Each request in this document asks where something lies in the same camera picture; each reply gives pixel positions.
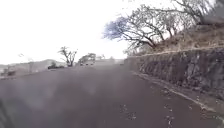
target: asphalt road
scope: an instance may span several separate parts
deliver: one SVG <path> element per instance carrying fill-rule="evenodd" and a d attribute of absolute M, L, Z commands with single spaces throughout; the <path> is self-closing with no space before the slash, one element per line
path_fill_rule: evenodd
<path fill-rule="evenodd" d="M 47 71 L 0 81 L 15 128 L 218 128 L 201 109 L 124 66 Z"/>

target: overcast sky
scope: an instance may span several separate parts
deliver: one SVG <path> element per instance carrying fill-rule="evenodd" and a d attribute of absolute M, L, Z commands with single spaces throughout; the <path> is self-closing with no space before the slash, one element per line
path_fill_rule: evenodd
<path fill-rule="evenodd" d="M 139 4 L 130 0 L 1 0 L 0 64 L 25 62 L 21 53 L 34 61 L 61 60 L 57 52 L 62 46 L 78 49 L 77 59 L 89 52 L 124 58 L 127 43 L 102 39 L 102 32 L 116 15 Z"/>

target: roadside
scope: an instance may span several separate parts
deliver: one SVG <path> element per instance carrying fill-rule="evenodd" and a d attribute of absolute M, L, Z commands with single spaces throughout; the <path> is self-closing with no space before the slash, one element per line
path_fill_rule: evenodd
<path fill-rule="evenodd" d="M 164 80 L 157 79 L 157 78 L 149 76 L 147 74 L 137 73 L 134 71 L 131 71 L 131 72 L 135 76 L 138 76 L 144 80 L 155 83 L 155 84 L 169 90 L 172 93 L 175 93 L 187 100 L 193 101 L 195 104 L 199 105 L 201 107 L 201 109 L 219 114 L 220 117 L 218 117 L 218 119 L 221 120 L 224 125 L 224 101 L 215 99 L 211 96 L 208 96 L 208 95 L 205 95 L 202 93 L 199 94 L 199 93 L 191 91 L 189 89 L 180 88 L 178 86 L 171 85 L 170 83 L 168 83 Z"/>

